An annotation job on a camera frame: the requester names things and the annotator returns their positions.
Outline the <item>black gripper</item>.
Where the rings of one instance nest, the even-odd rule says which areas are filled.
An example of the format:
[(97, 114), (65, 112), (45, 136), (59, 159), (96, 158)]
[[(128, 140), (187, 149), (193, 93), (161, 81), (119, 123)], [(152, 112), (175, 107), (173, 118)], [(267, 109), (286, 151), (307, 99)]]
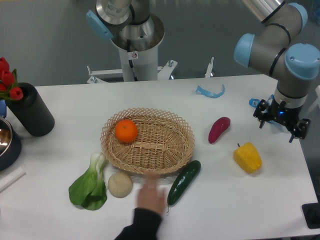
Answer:
[(261, 129), (265, 122), (274, 121), (291, 133), (289, 143), (294, 139), (304, 140), (308, 134), (311, 120), (307, 118), (299, 119), (299, 113), (302, 106), (296, 108), (287, 107), (286, 101), (277, 103), (275, 99), (269, 104), (266, 100), (262, 99), (257, 105), (253, 116), (259, 121), (259, 128)]

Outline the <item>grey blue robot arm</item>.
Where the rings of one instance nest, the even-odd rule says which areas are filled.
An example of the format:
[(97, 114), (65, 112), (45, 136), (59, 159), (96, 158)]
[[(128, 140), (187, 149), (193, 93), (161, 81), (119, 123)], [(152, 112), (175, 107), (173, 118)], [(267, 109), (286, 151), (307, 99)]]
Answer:
[[(303, 30), (308, 14), (297, 3), (283, 0), (247, 0), (245, 5), (264, 25), (261, 35), (244, 34), (234, 49), (234, 60), (275, 80), (271, 103), (261, 100), (254, 112), (261, 124), (274, 121), (291, 138), (304, 139), (310, 120), (299, 118), (313, 80), (320, 71), (320, 52), (292, 40)], [(158, 69), (158, 46), (165, 30), (150, 12), (147, 0), (98, 0), (86, 13), (93, 31), (118, 48), (126, 82), (167, 79), (168, 68)]]

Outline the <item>black sleeved forearm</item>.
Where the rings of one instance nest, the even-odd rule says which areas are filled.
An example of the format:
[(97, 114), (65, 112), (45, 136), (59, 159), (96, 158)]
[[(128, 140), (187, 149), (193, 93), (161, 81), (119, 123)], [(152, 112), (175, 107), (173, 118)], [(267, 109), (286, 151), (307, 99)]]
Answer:
[(135, 208), (131, 225), (123, 228), (116, 240), (157, 240), (162, 217), (148, 209)]

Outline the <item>person's hand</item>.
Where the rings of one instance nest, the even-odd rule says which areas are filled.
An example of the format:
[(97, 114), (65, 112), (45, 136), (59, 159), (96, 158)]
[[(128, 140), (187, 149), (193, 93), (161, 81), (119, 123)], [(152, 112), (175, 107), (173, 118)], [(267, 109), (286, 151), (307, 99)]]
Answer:
[(143, 187), (137, 194), (136, 206), (161, 216), (167, 206), (166, 190), (164, 188), (159, 188), (158, 181), (158, 175), (146, 176)]

